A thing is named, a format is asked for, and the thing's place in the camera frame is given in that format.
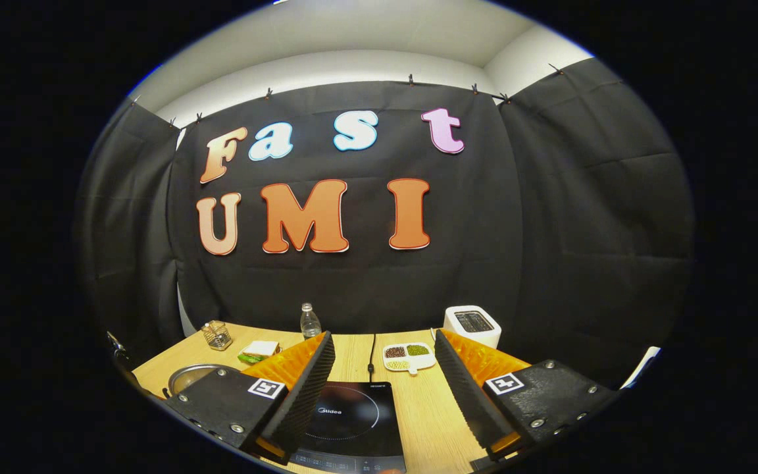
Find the sandwich with lettuce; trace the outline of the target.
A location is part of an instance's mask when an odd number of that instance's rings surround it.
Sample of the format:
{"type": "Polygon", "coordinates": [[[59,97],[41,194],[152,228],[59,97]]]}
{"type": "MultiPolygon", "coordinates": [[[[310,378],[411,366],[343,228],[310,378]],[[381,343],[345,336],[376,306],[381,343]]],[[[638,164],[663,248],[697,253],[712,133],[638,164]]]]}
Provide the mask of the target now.
{"type": "Polygon", "coordinates": [[[246,364],[256,364],[279,354],[282,348],[277,341],[252,341],[240,350],[237,358],[246,364]]]}

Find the steel pot with black handles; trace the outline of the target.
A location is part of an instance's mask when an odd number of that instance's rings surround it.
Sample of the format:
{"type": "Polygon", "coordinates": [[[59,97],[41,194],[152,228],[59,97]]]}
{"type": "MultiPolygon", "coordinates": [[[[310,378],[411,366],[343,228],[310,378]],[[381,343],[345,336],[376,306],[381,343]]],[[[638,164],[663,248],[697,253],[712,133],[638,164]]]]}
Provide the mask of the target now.
{"type": "Polygon", "coordinates": [[[240,370],[216,363],[202,363],[192,364],[187,367],[176,370],[168,378],[166,387],[163,387],[163,396],[166,399],[172,396],[178,395],[180,391],[186,390],[192,384],[195,384],[198,380],[201,380],[212,372],[216,372],[217,375],[226,374],[239,374],[240,370]]]}

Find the row of small cloth clips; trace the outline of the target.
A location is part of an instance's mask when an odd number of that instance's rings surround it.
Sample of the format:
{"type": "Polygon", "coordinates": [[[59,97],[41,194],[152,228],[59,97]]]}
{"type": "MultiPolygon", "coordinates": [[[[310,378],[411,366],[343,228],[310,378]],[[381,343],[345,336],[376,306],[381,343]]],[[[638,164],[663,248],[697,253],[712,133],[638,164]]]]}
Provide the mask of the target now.
{"type": "Polygon", "coordinates": [[[273,98],[286,91],[319,85],[364,82],[392,82],[403,85],[445,85],[478,90],[499,97],[512,96],[542,78],[557,74],[555,68],[539,63],[510,66],[505,72],[490,74],[481,67],[433,57],[385,55],[375,51],[371,57],[356,57],[354,63],[321,60],[312,56],[289,58],[230,73],[186,93],[157,99],[156,87],[141,85],[128,101],[156,114],[175,127],[207,117],[237,104],[273,98]]]}

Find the clear plastic water bottle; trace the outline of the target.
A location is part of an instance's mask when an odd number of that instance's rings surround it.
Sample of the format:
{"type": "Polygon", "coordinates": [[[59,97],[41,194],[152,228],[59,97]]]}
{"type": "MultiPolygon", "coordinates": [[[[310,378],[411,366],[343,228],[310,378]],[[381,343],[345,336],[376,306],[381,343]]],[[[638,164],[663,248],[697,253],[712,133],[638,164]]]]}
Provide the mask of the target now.
{"type": "Polygon", "coordinates": [[[305,340],[316,337],[322,333],[320,321],[313,311],[311,303],[303,303],[301,306],[300,328],[305,340]]]}

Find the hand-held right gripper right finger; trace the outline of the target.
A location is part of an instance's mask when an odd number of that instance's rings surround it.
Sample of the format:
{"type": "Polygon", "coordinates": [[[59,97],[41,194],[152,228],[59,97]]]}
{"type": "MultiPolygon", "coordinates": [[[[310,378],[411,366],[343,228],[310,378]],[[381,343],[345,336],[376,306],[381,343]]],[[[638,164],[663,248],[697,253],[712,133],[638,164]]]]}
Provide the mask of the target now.
{"type": "Polygon", "coordinates": [[[553,444],[619,396],[556,360],[529,364],[451,331],[436,331],[434,354],[493,461],[553,444]]]}

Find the black backdrop cloth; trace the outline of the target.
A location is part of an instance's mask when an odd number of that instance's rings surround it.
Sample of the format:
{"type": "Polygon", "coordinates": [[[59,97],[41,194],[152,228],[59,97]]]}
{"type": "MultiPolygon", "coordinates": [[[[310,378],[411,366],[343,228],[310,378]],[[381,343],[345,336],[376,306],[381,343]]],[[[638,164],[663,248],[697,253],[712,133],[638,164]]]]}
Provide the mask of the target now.
{"type": "Polygon", "coordinates": [[[87,307],[138,365],[181,313],[298,331],[438,327],[617,389],[682,310],[694,216],[659,121],[595,58],[495,104],[445,85],[316,85],[181,132],[126,100],[76,193],[87,307]]]}

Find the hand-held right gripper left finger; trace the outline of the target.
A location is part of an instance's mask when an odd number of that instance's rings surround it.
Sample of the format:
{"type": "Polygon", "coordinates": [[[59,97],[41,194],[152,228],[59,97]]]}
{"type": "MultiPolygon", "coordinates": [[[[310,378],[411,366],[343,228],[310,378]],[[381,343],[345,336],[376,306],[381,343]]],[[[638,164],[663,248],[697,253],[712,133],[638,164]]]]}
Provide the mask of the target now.
{"type": "Polygon", "coordinates": [[[286,465],[334,360],[333,336],[324,331],[249,369],[211,370],[165,404],[234,449],[286,465]]]}

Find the black induction cooktop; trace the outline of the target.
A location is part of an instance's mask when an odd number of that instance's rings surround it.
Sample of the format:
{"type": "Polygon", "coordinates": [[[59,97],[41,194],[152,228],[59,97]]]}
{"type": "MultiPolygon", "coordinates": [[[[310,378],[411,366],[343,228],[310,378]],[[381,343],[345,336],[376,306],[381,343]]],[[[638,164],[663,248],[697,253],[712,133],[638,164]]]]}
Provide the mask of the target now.
{"type": "Polygon", "coordinates": [[[291,463],[335,474],[406,474],[391,383],[328,381],[291,463]]]}

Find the white divided dish of beans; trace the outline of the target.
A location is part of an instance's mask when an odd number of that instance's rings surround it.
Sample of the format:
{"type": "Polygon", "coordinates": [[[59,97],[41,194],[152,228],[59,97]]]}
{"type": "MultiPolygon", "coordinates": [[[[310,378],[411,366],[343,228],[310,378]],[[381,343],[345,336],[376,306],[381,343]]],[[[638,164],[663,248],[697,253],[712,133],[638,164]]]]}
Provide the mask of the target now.
{"type": "Polygon", "coordinates": [[[418,370],[433,367],[437,360],[424,343],[397,343],[382,349],[382,363],[387,370],[417,375],[418,370]]]}

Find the white flat object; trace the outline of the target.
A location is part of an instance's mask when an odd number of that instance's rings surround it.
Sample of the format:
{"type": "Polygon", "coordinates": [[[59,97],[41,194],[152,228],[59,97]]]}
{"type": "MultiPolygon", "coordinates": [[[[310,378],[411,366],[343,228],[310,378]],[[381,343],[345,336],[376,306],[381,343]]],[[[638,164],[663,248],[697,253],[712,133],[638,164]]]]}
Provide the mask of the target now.
{"type": "Polygon", "coordinates": [[[632,387],[634,387],[634,385],[638,383],[643,373],[647,369],[649,369],[653,360],[655,360],[655,358],[659,356],[661,351],[662,351],[662,348],[660,347],[649,347],[645,351],[645,354],[640,360],[640,363],[634,369],[634,372],[632,372],[632,374],[629,375],[628,378],[620,386],[620,390],[632,389],[632,387]]]}

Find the white toaster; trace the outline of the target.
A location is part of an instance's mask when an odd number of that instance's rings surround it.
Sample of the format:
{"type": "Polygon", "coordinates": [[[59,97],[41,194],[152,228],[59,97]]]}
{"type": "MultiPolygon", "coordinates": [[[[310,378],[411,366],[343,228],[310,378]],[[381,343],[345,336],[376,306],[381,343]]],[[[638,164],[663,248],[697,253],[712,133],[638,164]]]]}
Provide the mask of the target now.
{"type": "Polygon", "coordinates": [[[446,308],[442,329],[494,349],[501,336],[499,324],[484,309],[475,305],[446,308]]]}

